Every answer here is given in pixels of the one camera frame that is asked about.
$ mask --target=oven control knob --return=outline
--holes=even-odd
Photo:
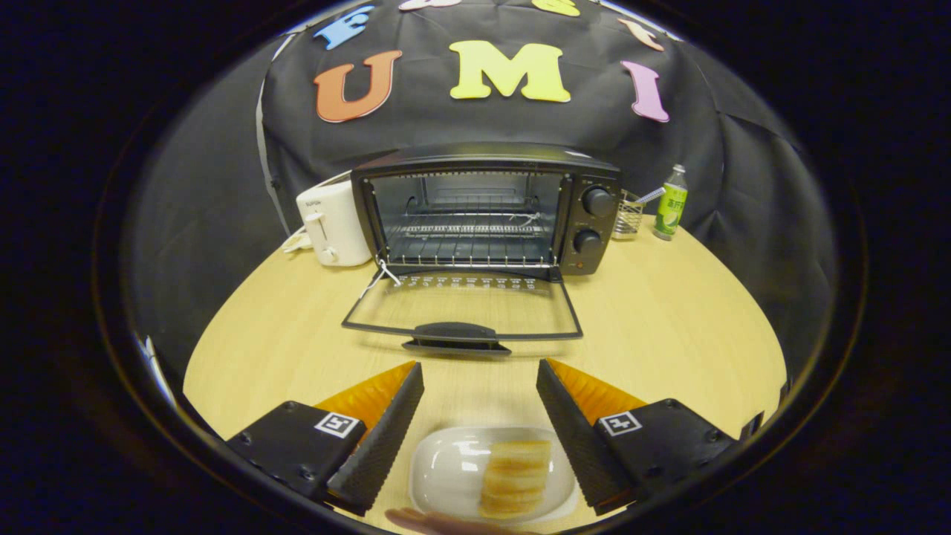
[[[585,211],[594,217],[607,217],[614,214],[614,196],[604,188],[591,188],[581,198]]]
[[[574,235],[574,250],[581,254],[594,254],[601,249],[601,236],[590,229],[578,231]]]

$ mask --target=oven door handle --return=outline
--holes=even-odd
[[[462,322],[439,322],[416,327],[413,340],[403,344],[410,351],[504,357],[512,350],[498,342],[488,327]]]

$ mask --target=wooden table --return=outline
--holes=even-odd
[[[736,438],[779,403],[786,366],[776,335],[716,257],[682,228],[670,242],[655,238],[652,223],[645,216],[635,240],[612,240],[595,274],[565,277],[584,338],[506,343],[513,354],[497,361],[410,353],[400,346],[406,337],[341,327],[376,266],[329,268],[310,250],[278,250],[208,325],[184,394],[230,438],[283,401],[313,405],[408,360],[422,362],[426,392],[362,519],[399,533],[406,531],[383,511],[412,506],[410,459],[428,434],[450,426],[552,427],[534,387],[541,357],[648,403],[676,398]],[[597,518],[582,499],[573,514],[525,528],[551,532]]]

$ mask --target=plastic bottle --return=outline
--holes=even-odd
[[[687,202],[687,182],[684,180],[684,166],[673,166],[673,173],[664,181],[664,195],[660,198],[660,207],[657,208],[657,218],[654,221],[654,236],[662,240],[670,240],[680,225],[680,217],[684,214],[684,203]]]

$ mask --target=white dish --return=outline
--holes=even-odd
[[[482,478],[496,442],[547,440],[552,443],[542,503],[533,512],[504,521],[478,514]],[[578,485],[554,431],[538,427],[451,427],[424,438],[410,464],[410,499],[423,512],[500,525],[542,522],[574,511]]]

